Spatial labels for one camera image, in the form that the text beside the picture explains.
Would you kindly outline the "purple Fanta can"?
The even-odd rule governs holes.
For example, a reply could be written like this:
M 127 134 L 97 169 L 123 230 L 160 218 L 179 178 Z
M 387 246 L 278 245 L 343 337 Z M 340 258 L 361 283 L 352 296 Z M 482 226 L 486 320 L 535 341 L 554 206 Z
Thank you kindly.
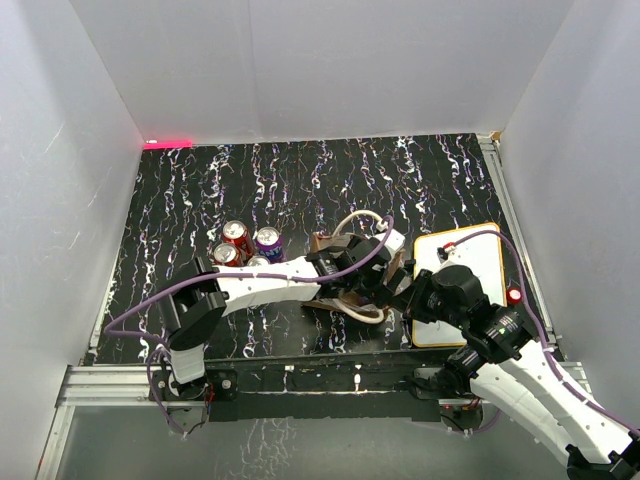
M 270 264 L 270 261 L 266 257 L 261 255 L 255 255 L 247 261 L 246 266 L 256 267 L 256 266 L 265 266 L 269 264 Z
M 259 229 L 256 233 L 255 244 L 260 255 L 270 263 L 280 263 L 285 259 L 280 232 L 270 226 Z

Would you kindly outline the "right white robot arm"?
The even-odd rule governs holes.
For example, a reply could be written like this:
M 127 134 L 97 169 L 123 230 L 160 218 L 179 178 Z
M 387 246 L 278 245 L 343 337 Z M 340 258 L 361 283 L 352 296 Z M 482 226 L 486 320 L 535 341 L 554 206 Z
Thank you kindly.
M 466 341 L 435 373 L 412 378 L 418 390 L 489 401 L 565 462 L 571 479 L 638 475 L 635 428 L 605 413 L 514 308 L 489 300 L 468 267 L 422 270 L 391 304 L 411 320 L 445 322 Z

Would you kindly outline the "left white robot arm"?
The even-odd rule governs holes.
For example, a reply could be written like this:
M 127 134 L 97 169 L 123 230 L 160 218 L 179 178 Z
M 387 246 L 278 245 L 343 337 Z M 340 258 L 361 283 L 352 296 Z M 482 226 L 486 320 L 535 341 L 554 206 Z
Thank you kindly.
M 383 322 L 404 243 L 392 231 L 332 237 L 327 246 L 282 263 L 208 268 L 196 259 L 186 277 L 157 294 L 168 333 L 167 384 L 186 399 L 204 392 L 205 345 L 219 321 L 240 310 L 297 301 L 364 324 Z

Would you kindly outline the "red cola can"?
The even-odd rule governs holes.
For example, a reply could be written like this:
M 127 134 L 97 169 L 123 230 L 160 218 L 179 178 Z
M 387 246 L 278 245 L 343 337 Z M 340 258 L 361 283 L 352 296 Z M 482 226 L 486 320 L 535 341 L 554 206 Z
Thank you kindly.
M 240 220 L 228 221 L 222 229 L 222 240 L 233 244 L 247 256 L 254 255 L 254 244 L 248 227 Z
M 241 251 L 232 243 L 220 243 L 213 250 L 213 262 L 227 267 L 243 267 Z

